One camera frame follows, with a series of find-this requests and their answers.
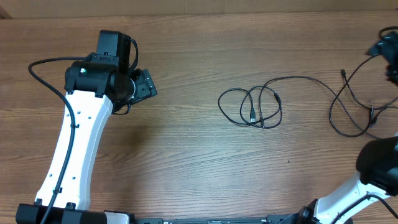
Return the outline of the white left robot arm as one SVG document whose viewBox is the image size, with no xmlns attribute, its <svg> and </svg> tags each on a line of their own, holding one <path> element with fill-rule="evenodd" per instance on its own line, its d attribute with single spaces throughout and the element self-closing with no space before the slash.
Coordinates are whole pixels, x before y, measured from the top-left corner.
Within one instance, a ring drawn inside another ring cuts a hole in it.
<svg viewBox="0 0 398 224">
<path fill-rule="evenodd" d="M 90 211 L 91 176 L 101 135 L 108 118 L 123 107 L 157 94 L 146 69 L 129 60 L 137 43 L 122 32 L 101 30 L 95 52 L 70 57 L 61 93 L 33 71 L 29 73 L 65 104 L 63 123 L 52 163 L 34 203 L 20 204 L 17 223 L 136 223 L 128 212 Z"/>
</svg>

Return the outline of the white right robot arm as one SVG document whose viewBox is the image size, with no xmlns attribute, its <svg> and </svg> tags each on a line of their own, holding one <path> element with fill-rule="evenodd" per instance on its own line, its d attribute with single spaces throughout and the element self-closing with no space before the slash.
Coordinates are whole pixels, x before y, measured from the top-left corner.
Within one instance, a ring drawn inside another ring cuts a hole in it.
<svg viewBox="0 0 398 224">
<path fill-rule="evenodd" d="M 397 196 L 397 136 L 368 142 L 356 161 L 356 172 L 330 195 L 313 200 L 282 223 L 352 223 L 351 217 L 375 201 L 397 213 L 385 199 Z"/>
</svg>

